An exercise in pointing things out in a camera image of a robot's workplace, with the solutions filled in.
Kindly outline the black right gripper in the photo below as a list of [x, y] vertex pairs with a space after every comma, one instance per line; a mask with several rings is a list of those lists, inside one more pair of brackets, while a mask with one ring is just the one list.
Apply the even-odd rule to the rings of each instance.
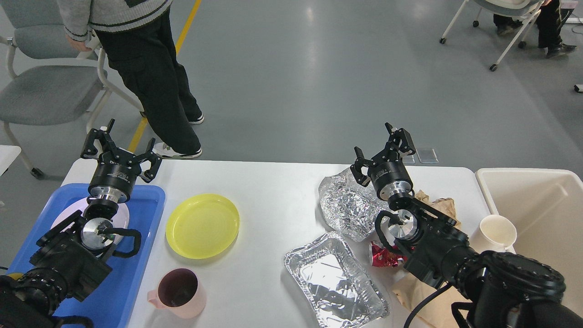
[[[402, 161], [405, 156], [416, 153], [414, 142], [406, 129], [395, 129], [385, 123], [389, 137], [385, 144], [387, 161], [367, 159], [359, 147], [354, 147], [356, 159], [350, 170], [356, 182], [363, 187], [373, 183], [373, 189], [379, 199], [388, 201], [390, 197], [408, 194], [413, 189], [413, 182]], [[363, 174], [363, 168], [369, 168], [369, 175]]]

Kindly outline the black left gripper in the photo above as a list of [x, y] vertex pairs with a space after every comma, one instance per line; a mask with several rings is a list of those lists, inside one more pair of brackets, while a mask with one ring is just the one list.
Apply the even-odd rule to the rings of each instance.
[[[110, 136], [115, 120], [100, 129], [92, 128], [86, 135], [81, 152], [82, 159], [97, 159], [98, 166], [90, 181], [89, 195], [96, 199], [109, 199], [115, 203], [126, 203], [131, 198], [135, 181], [140, 177], [145, 183], [153, 181], [162, 164], [162, 158], [154, 151], [156, 139], [148, 142], [143, 154], [133, 155], [129, 151], [113, 151], [115, 142]], [[143, 170], [141, 164], [149, 162]]]

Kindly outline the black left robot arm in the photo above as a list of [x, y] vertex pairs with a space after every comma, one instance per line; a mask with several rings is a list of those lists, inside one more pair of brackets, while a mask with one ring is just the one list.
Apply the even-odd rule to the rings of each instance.
[[55, 316], [67, 298], [84, 301], [110, 274], [107, 260], [137, 255], [142, 235], [136, 229], [116, 227], [119, 205], [131, 198], [140, 177], [151, 182], [162, 164], [154, 152], [156, 140], [143, 154], [117, 147], [110, 136], [114, 126], [92, 128], [80, 157], [95, 159], [97, 168], [88, 187], [87, 207], [76, 210], [36, 242], [33, 268], [14, 279], [1, 276], [3, 328], [60, 328], [67, 324], [93, 327], [86, 316]]

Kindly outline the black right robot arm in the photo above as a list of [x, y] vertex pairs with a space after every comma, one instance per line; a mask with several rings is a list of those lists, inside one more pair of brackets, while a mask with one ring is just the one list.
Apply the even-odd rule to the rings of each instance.
[[455, 288], [467, 302], [454, 302], [452, 316], [460, 328], [580, 328], [581, 316], [562, 304], [566, 290], [560, 272], [537, 260], [510, 252], [477, 253], [456, 220], [414, 196], [414, 183], [403, 163], [416, 148], [410, 133], [385, 123], [388, 140], [370, 159], [355, 147], [350, 170], [359, 185], [373, 185], [389, 210], [374, 221], [387, 251], [404, 256], [404, 269], [435, 289], [407, 317]]

